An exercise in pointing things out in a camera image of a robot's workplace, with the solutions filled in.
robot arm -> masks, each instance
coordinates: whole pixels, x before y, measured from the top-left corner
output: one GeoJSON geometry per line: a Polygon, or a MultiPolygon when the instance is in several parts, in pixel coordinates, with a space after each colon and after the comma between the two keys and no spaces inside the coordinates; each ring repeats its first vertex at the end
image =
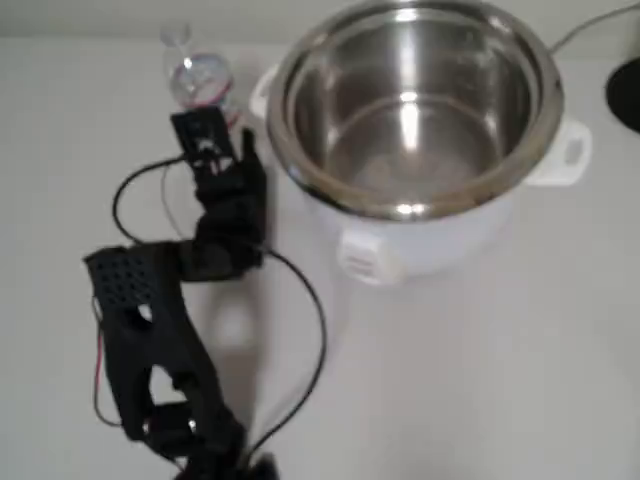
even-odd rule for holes
{"type": "Polygon", "coordinates": [[[262,265],[266,176],[245,131],[239,161],[217,108],[172,117],[204,208],[193,240],[101,249],[86,259],[102,313],[106,373],[127,437],[187,457],[182,479],[277,477],[242,462],[246,432],[225,405],[216,369],[189,320],[182,282],[225,281],[262,265]],[[186,401],[155,404],[163,368],[186,401]]]}

pot handle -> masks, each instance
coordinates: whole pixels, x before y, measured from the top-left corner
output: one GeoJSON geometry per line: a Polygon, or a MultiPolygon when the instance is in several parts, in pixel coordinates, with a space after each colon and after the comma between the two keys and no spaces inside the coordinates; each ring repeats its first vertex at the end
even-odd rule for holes
{"type": "Polygon", "coordinates": [[[261,120],[265,120],[267,118],[269,89],[271,88],[271,83],[277,73],[278,64],[269,67],[267,71],[262,74],[262,77],[260,77],[258,83],[256,83],[256,86],[253,88],[251,96],[249,97],[249,110],[251,110],[251,113],[261,120]]]}
{"type": "Polygon", "coordinates": [[[400,261],[385,240],[364,231],[342,232],[338,264],[349,276],[368,285],[394,285],[405,277],[400,261]]]}
{"type": "Polygon", "coordinates": [[[593,155],[593,135],[589,127],[571,117],[560,124],[551,148],[542,162],[526,178],[536,187],[567,187],[580,181],[593,155]]]}

perforated panel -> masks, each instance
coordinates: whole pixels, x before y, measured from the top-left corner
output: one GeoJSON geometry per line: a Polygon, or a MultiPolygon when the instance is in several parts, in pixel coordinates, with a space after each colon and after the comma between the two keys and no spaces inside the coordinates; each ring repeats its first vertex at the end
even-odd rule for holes
{"type": "Polygon", "coordinates": [[[140,257],[112,251],[88,263],[103,307],[133,308],[150,302],[149,272],[140,257]]]}

cable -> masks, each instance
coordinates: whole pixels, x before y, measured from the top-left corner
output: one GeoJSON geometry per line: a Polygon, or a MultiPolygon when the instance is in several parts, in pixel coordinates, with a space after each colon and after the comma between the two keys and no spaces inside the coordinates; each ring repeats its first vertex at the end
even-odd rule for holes
{"type": "Polygon", "coordinates": [[[160,179],[160,199],[162,200],[162,209],[164,210],[164,215],[167,217],[171,228],[176,232],[179,239],[184,239],[186,235],[182,233],[180,227],[178,226],[178,222],[176,218],[171,213],[171,209],[169,208],[169,202],[167,201],[167,174],[173,165],[167,165],[162,170],[162,178],[160,179]]]}
{"type": "Polygon", "coordinates": [[[632,5],[629,5],[628,7],[621,7],[621,8],[616,8],[615,10],[611,10],[610,12],[607,13],[603,13],[602,15],[598,15],[596,17],[590,18],[589,20],[580,23],[579,25],[577,25],[576,27],[574,27],[572,30],[570,30],[564,37],[562,37],[560,40],[558,40],[556,43],[554,43],[550,50],[551,53],[556,54],[558,53],[558,51],[560,51],[562,48],[564,48],[569,42],[571,42],[577,35],[579,35],[581,32],[583,32],[584,30],[600,23],[603,22],[605,20],[608,20],[610,18],[614,18],[617,17],[619,15],[623,15],[629,12],[632,12],[634,10],[640,10],[640,2],[636,2],[632,5]]]}
{"type": "Polygon", "coordinates": [[[93,311],[93,316],[96,320],[96,329],[97,329],[97,353],[96,353],[96,366],[93,376],[93,411],[102,423],[104,423],[108,427],[122,427],[122,423],[114,422],[113,420],[109,420],[106,418],[102,411],[100,410],[100,371],[102,369],[102,319],[100,317],[100,313],[98,312],[98,307],[96,306],[96,297],[91,297],[91,310],[93,311]]]}
{"type": "Polygon", "coordinates": [[[129,176],[127,176],[127,178],[125,178],[120,184],[120,186],[118,187],[118,190],[116,190],[116,193],[113,196],[113,201],[111,203],[111,216],[113,218],[114,223],[116,224],[116,228],[120,231],[120,233],[122,233],[122,235],[127,237],[133,243],[141,244],[141,243],[144,243],[144,241],[136,237],[135,235],[133,235],[131,232],[129,232],[129,230],[127,230],[125,226],[122,224],[122,222],[120,221],[119,207],[120,207],[120,199],[122,197],[122,194],[124,193],[126,188],[129,186],[129,184],[139,176],[147,172],[157,170],[159,168],[178,164],[180,162],[183,162],[184,160],[185,160],[184,156],[181,155],[176,158],[170,158],[168,160],[161,160],[158,162],[149,163],[143,167],[140,167],[138,170],[134,171],[129,176]]]}
{"type": "MultiPolygon", "coordinates": [[[[173,218],[173,214],[171,213],[171,209],[169,208],[169,202],[167,201],[165,194],[166,194],[165,189],[161,189],[162,204],[164,206],[165,214],[167,214],[167,219],[169,220],[169,223],[171,223],[171,225],[174,226],[174,230],[176,234],[182,237],[180,230],[175,228],[175,225],[174,225],[175,221],[171,221],[171,218],[173,218]]],[[[318,295],[315,288],[313,287],[313,284],[307,278],[307,276],[302,272],[302,270],[300,270],[300,268],[297,267],[291,260],[289,260],[287,257],[282,255],[281,253],[278,253],[273,248],[270,248],[264,245],[256,245],[252,242],[248,242],[246,240],[238,239],[228,235],[221,234],[220,236],[238,241],[250,248],[259,250],[264,255],[267,255],[273,258],[274,260],[285,265],[298,278],[298,280],[300,280],[300,282],[303,284],[303,286],[306,288],[307,292],[309,293],[311,300],[313,301],[316,311],[318,313],[318,322],[320,325],[320,354],[318,355],[318,361],[316,363],[314,372],[311,376],[311,380],[307,385],[307,388],[305,389],[302,397],[300,397],[300,400],[298,400],[298,402],[293,406],[293,408],[289,411],[289,413],[285,415],[282,418],[282,420],[276,423],[273,427],[267,430],[267,432],[265,432],[262,435],[262,437],[260,437],[256,441],[256,443],[247,451],[247,453],[244,456],[244,460],[241,462],[241,465],[244,467],[248,467],[251,463],[251,458],[253,457],[253,455],[255,455],[255,453],[260,448],[262,448],[262,446],[271,437],[273,437],[276,433],[282,430],[293,419],[293,417],[295,417],[298,414],[298,412],[309,400],[309,397],[311,397],[311,394],[314,392],[316,385],[320,380],[320,376],[322,375],[322,372],[324,370],[324,365],[327,357],[327,344],[328,344],[328,336],[329,336],[328,329],[327,329],[327,317],[325,315],[322,302],[320,301],[320,296],[318,295]]]]}
{"type": "Polygon", "coordinates": [[[313,288],[311,281],[293,262],[291,262],[291,260],[289,260],[284,255],[281,255],[280,253],[276,252],[275,250],[269,247],[261,248],[261,250],[263,251],[263,253],[279,261],[280,263],[285,265],[291,272],[293,272],[294,275],[298,277],[300,282],[304,285],[304,287],[307,289],[307,292],[311,296],[311,300],[313,301],[316,307],[316,310],[318,312],[318,321],[320,324],[320,335],[321,335],[320,354],[318,356],[318,361],[316,363],[316,367],[313,372],[313,375],[311,376],[311,381],[309,382],[300,400],[298,400],[298,403],[294,405],[294,407],[289,411],[287,415],[284,416],[282,420],[280,420],[277,424],[271,427],[266,433],[264,433],[262,437],[260,437],[260,439],[256,441],[253,447],[249,449],[249,451],[245,456],[245,460],[243,462],[244,466],[249,466],[253,455],[271,437],[273,437],[276,433],[282,430],[293,419],[293,417],[295,417],[298,414],[298,412],[302,409],[305,403],[307,403],[307,401],[309,400],[309,397],[311,397],[311,394],[315,390],[316,385],[318,384],[318,381],[320,380],[320,376],[322,375],[322,371],[324,370],[326,357],[327,357],[327,343],[328,343],[327,318],[325,316],[324,308],[322,307],[322,302],[320,301],[320,297],[318,296],[318,293],[316,292],[316,290],[313,288]]]}

plastic bottle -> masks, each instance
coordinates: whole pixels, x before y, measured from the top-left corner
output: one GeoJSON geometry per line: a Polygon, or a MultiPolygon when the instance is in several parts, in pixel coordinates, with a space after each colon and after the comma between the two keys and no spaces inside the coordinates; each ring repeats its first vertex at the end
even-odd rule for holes
{"type": "Polygon", "coordinates": [[[227,125],[233,126],[240,109],[231,95],[233,75],[226,60],[215,53],[198,51],[187,22],[165,24],[160,38],[165,45],[165,76],[176,102],[184,109],[217,105],[227,125]]]}

